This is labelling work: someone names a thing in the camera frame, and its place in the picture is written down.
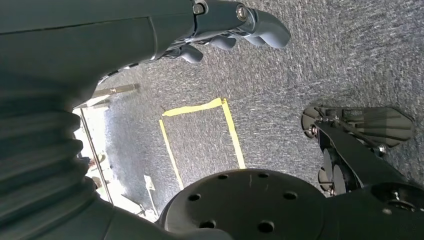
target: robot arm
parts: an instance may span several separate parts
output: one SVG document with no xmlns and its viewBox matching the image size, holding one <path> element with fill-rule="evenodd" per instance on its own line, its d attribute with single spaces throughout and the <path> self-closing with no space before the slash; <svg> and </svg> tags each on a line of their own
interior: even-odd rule
<svg viewBox="0 0 424 240">
<path fill-rule="evenodd" d="M 205 0 L 0 2 L 0 239 L 229 240 L 220 230 L 174 234 L 96 194 L 72 133 L 72 107 L 101 79 L 161 57 L 198 62 L 190 44 L 230 49 L 234 37 L 281 48 L 272 15 Z"/>
<path fill-rule="evenodd" d="M 282 48 L 290 39 L 271 14 L 220 0 L 16 0 L 0 9 L 1 68 L 65 84 L 161 57 L 197 63 L 192 43 L 229 49 L 243 36 Z"/>
</svg>

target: gray carpet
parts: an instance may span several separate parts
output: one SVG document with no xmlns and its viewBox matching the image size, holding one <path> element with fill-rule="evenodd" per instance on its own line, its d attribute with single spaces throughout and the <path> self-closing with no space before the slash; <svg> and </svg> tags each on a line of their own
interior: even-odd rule
<svg viewBox="0 0 424 240">
<path fill-rule="evenodd" d="M 143 174 L 156 187 L 159 210 L 178 192 L 159 119 L 164 109 L 228 99 L 249 168 L 281 171 L 316 184 L 322 156 L 304 136 L 309 104 L 392 106 L 415 120 L 416 136 L 386 157 L 424 184 L 424 2 L 422 0 L 246 0 L 290 30 L 282 50 L 245 40 L 232 51 L 201 46 L 204 59 L 160 60 L 108 79 L 101 88 L 139 83 L 113 98 L 107 154 L 126 196 L 150 206 Z M 164 118 L 185 185 L 237 167 L 220 109 Z"/>
</svg>

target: rectangular tape outline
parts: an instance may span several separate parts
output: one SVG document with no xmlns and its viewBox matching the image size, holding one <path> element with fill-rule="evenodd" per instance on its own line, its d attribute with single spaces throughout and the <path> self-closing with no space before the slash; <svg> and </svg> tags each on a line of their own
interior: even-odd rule
<svg viewBox="0 0 424 240">
<path fill-rule="evenodd" d="M 231 116 L 230 107 L 228 105 L 227 99 L 221 99 L 220 97 L 201 105 L 196 106 L 183 106 L 179 108 L 174 108 L 168 111 L 165 111 L 162 116 L 163 117 L 172 117 L 181 114 L 194 113 L 202 110 L 213 109 L 216 107 L 222 106 L 222 110 L 224 111 L 225 120 L 228 126 L 229 134 L 231 136 L 232 144 L 234 146 L 235 156 L 237 158 L 238 167 L 240 169 L 245 169 L 246 164 L 243 158 L 242 148 L 240 147 L 239 137 L 237 136 L 236 126 L 234 125 L 233 117 Z M 183 181 L 181 179 L 180 173 L 177 168 L 177 163 L 175 161 L 174 155 L 171 150 L 171 145 L 168 140 L 167 133 L 165 131 L 164 121 L 162 119 L 159 120 L 160 129 L 162 130 L 163 139 L 165 141 L 166 149 L 169 154 L 169 158 L 172 163 L 172 168 L 174 169 L 179 188 L 184 189 Z"/>
</svg>

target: robotic hand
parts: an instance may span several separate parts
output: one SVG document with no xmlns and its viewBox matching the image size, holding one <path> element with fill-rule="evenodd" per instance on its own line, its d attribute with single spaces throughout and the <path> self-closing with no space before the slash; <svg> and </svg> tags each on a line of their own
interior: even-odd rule
<svg viewBox="0 0 424 240">
<path fill-rule="evenodd" d="M 193 13 L 193 34 L 175 41 L 163 57 L 182 57 L 190 63 L 198 63 L 203 54 L 190 43 L 211 44 L 230 50 L 236 44 L 237 36 L 256 46 L 268 44 L 277 49 L 286 46 L 290 40 L 289 31 L 275 16 L 239 2 L 197 0 Z"/>
</svg>

